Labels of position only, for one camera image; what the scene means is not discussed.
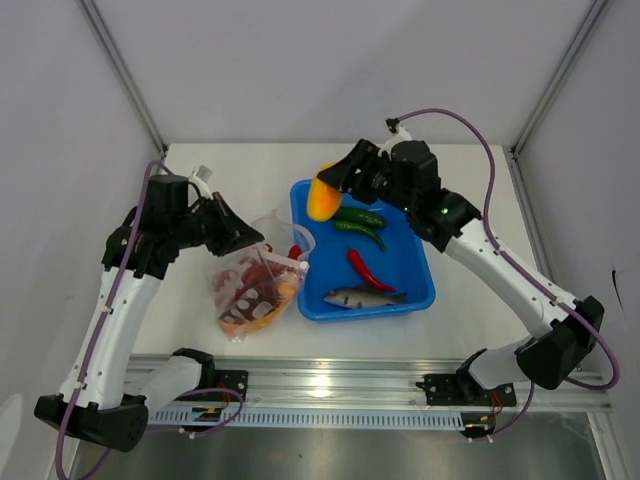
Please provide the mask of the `yellow mango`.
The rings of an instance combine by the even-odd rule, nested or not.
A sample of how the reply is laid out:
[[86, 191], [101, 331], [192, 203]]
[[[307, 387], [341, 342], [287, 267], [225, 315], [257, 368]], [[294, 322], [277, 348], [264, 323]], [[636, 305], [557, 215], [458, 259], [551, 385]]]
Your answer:
[[317, 222], [328, 221], [339, 209], [343, 194], [329, 186], [318, 176], [311, 179], [307, 199], [307, 214], [311, 220]]

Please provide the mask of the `green cucumber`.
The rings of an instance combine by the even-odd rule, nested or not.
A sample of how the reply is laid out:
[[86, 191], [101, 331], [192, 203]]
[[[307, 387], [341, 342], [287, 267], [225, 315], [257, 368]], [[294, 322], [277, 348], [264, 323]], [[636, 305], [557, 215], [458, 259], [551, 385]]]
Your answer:
[[335, 220], [356, 223], [370, 229], [381, 230], [388, 226], [385, 217], [361, 208], [340, 207], [333, 215]]

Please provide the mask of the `green chili pepper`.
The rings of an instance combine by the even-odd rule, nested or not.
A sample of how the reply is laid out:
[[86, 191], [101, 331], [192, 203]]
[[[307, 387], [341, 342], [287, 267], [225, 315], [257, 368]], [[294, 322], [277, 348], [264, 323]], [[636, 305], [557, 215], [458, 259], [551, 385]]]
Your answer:
[[334, 228], [337, 231], [341, 231], [344, 233], [352, 233], [352, 234], [365, 236], [370, 240], [374, 241], [382, 251], [387, 250], [381, 237], [369, 227], [366, 227], [354, 222], [338, 220], [334, 223]]

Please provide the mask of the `red lobster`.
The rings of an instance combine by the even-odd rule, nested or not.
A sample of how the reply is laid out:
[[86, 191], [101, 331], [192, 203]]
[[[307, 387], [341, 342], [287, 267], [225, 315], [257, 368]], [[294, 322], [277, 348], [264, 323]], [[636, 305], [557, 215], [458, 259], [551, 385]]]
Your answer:
[[298, 292], [308, 270], [305, 259], [280, 255], [269, 243], [259, 243], [237, 252], [214, 272], [211, 284], [215, 306], [225, 309], [243, 291], [262, 283], [290, 285]]

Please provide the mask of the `clear pink-dotted zip bag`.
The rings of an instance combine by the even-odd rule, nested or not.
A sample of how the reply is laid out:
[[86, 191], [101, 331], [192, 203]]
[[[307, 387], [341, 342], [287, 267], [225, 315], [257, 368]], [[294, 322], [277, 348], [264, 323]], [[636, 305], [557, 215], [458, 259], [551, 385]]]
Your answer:
[[226, 257], [209, 274], [222, 332], [242, 339], [272, 325], [300, 293], [316, 246], [311, 232], [276, 210], [251, 226], [264, 240]]

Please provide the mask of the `raw steak slice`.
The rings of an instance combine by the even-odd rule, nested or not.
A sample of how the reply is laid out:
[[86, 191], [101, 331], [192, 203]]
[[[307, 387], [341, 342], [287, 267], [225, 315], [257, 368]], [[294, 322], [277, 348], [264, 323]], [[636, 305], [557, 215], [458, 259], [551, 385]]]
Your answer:
[[246, 289], [218, 315], [218, 324], [231, 337], [265, 329], [281, 316], [296, 294], [295, 287], [285, 284], [262, 283]]

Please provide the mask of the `red chili pepper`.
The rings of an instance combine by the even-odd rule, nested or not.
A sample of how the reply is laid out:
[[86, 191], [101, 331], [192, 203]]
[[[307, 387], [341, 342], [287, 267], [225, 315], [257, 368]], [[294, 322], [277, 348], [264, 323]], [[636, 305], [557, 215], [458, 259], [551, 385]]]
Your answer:
[[353, 267], [353, 269], [359, 274], [359, 276], [361, 277], [362, 280], [365, 281], [365, 283], [368, 286], [371, 286], [375, 289], [381, 290], [383, 292], [389, 292], [389, 293], [395, 293], [396, 289], [394, 287], [391, 287], [385, 283], [383, 283], [382, 281], [380, 281], [367, 267], [367, 265], [365, 264], [363, 258], [361, 257], [361, 255], [359, 254], [359, 252], [356, 249], [350, 248], [347, 251], [347, 260], [349, 261], [350, 265]]

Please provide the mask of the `grey fish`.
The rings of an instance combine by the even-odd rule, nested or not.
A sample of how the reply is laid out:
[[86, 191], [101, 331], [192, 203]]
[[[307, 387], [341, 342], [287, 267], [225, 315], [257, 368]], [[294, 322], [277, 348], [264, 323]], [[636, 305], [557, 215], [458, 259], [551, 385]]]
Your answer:
[[405, 304], [407, 294], [391, 294], [374, 287], [360, 285], [332, 289], [323, 296], [323, 300], [328, 304], [346, 309], [366, 309]]

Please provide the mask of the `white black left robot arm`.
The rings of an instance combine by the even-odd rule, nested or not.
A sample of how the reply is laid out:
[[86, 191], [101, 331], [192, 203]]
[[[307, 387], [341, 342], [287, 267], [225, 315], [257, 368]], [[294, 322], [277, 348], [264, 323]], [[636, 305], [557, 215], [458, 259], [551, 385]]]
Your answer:
[[124, 382], [141, 322], [180, 252], [204, 246], [224, 257], [264, 239], [219, 193], [191, 202], [189, 190], [181, 175], [147, 177], [138, 205], [108, 237], [81, 350], [58, 393], [39, 397], [34, 409], [61, 438], [128, 452], [157, 411], [186, 393], [204, 400], [215, 392], [213, 356], [189, 348], [175, 351], [141, 386], [127, 389]]

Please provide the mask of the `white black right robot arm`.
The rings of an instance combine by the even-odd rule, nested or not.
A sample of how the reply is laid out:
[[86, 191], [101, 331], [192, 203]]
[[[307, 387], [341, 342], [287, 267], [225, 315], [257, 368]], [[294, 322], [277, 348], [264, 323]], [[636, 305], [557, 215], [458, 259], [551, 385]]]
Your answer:
[[578, 299], [518, 264], [486, 233], [485, 216], [442, 187], [437, 158], [425, 142], [405, 140], [384, 149], [361, 140], [316, 178], [361, 203], [381, 201], [402, 211], [419, 238], [473, 272], [525, 326], [528, 338], [480, 350], [461, 365], [456, 389], [464, 401], [479, 403], [499, 385], [526, 380], [554, 390], [594, 349], [603, 305], [592, 296]]

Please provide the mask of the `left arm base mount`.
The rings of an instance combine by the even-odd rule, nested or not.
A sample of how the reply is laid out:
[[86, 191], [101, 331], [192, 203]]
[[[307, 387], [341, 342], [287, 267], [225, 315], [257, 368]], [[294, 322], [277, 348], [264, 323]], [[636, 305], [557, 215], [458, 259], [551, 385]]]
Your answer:
[[238, 395], [246, 399], [249, 386], [247, 370], [217, 370], [212, 380], [198, 385], [195, 393], [182, 394], [179, 401], [237, 403]]

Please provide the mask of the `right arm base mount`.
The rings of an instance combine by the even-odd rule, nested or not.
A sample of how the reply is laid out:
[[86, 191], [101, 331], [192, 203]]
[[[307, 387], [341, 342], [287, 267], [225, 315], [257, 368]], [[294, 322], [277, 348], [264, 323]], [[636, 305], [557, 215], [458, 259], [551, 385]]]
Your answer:
[[484, 389], [474, 380], [457, 374], [424, 375], [415, 386], [422, 390], [429, 406], [515, 407], [517, 397], [512, 383]]

